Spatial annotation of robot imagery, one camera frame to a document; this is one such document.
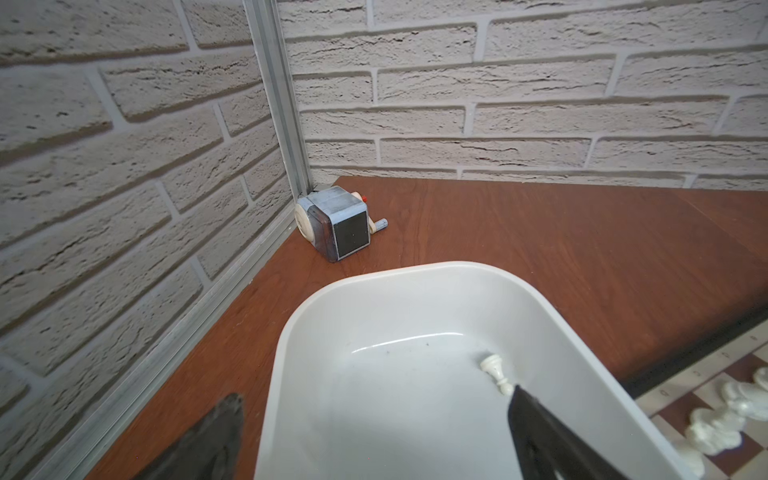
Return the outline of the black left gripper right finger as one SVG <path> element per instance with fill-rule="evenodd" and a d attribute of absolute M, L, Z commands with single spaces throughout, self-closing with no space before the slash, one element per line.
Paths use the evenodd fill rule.
<path fill-rule="evenodd" d="M 519 385 L 507 422 L 524 480 L 625 477 Z"/>

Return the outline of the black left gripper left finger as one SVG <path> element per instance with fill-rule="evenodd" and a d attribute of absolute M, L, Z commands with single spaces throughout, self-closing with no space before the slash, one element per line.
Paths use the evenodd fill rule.
<path fill-rule="evenodd" d="M 243 424 L 243 397 L 231 393 L 134 479 L 233 479 Z"/>

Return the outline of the white chess pawn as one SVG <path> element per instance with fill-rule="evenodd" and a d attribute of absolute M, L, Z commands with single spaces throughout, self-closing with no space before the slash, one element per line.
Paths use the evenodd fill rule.
<path fill-rule="evenodd" d="M 513 395 L 515 387 L 504 373 L 503 360 L 500 355 L 492 354 L 484 358 L 480 362 L 480 369 L 493 379 L 501 394 L 508 397 Z"/>

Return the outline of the folding chess board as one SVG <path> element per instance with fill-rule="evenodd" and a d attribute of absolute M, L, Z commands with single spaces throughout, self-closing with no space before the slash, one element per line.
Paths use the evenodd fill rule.
<path fill-rule="evenodd" d="M 764 479 L 767 421 L 746 418 L 742 444 L 716 456 L 695 449 L 684 433 L 697 408 L 728 408 L 727 381 L 751 382 L 767 368 L 767 310 L 760 308 L 622 380 L 621 384 L 697 479 Z"/>

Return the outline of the white chess knight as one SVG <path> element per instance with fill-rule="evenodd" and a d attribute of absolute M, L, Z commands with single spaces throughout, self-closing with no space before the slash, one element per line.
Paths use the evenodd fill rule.
<path fill-rule="evenodd" d="M 728 408 L 694 409 L 689 415 L 685 437 L 691 445 L 707 456 L 716 456 L 742 444 L 746 418 Z"/>

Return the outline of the white plastic bin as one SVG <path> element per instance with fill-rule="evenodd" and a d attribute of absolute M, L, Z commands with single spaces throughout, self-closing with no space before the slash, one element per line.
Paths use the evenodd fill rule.
<path fill-rule="evenodd" d="M 305 300 L 276 350 L 259 479 L 516 479 L 508 396 L 538 399 L 630 479 L 690 469 L 570 325 L 504 270 L 443 262 Z"/>

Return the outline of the grey pencil sharpener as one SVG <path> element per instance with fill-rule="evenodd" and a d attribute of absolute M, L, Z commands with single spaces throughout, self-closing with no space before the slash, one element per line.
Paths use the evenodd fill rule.
<path fill-rule="evenodd" d="M 301 235 L 331 263 L 367 247 L 373 234 L 388 227 L 385 218 L 371 219 L 365 196 L 339 186 L 300 197 L 294 216 Z"/>

